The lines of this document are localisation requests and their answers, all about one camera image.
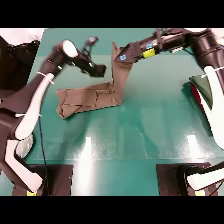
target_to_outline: wire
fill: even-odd
[[[188,54],[190,54],[190,55],[193,55],[193,56],[194,56],[194,54],[192,54],[190,51],[188,51],[188,50],[186,50],[186,49],[184,49],[184,51],[186,51]]]
[[[219,186],[209,195],[209,196],[212,196],[215,192],[217,192],[218,191],[218,189],[222,186],[222,184],[223,184],[223,182],[221,182],[220,184],[219,184]]]
[[[40,140],[41,140],[41,149],[42,149],[42,154],[44,158],[44,166],[45,166],[45,181],[47,184],[47,195],[50,196],[49,194],[49,185],[48,185],[48,172],[47,172],[47,163],[46,163],[46,158],[45,158],[45,153],[44,153],[44,143],[43,143],[43,133],[42,133],[42,127],[41,127],[41,118],[39,118],[39,129],[40,129]]]

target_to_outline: brown fabric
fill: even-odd
[[[118,106],[122,103],[124,89],[133,64],[114,62],[121,52],[112,43],[112,78],[108,83],[74,89],[59,89],[58,115],[65,119],[74,113]]]

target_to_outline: table surface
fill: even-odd
[[[194,100],[189,77],[203,74],[185,52],[161,54],[133,66],[123,104],[79,113],[62,120],[56,113],[56,90],[111,80],[112,41],[125,46],[154,32],[148,29],[47,29],[30,79],[54,44],[70,39],[80,49],[90,36],[100,41],[93,60],[107,66],[104,78],[90,78],[66,67],[46,93],[42,107],[44,149],[48,164],[74,164],[72,195],[159,195],[156,164],[221,162],[224,153]],[[38,125],[36,144],[26,158],[43,163]],[[0,195],[13,185],[2,173]]]

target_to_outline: yellow sticker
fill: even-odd
[[[195,195],[196,196],[205,196],[205,191],[204,190],[195,191]]]
[[[148,51],[143,52],[143,57],[144,58],[151,58],[152,56],[155,56],[155,55],[156,55],[156,52],[155,52],[154,48],[152,48],[152,49],[150,49]]]
[[[27,191],[26,196],[37,196],[37,192],[32,193],[32,192]]]

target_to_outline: blue sticker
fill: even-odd
[[[126,59],[126,55],[125,54],[124,55],[121,55],[120,56],[120,59],[121,59],[121,61],[124,61]]]
[[[152,48],[152,44],[147,44],[147,45],[145,46],[145,48],[146,48],[146,49],[150,49],[150,48]]]

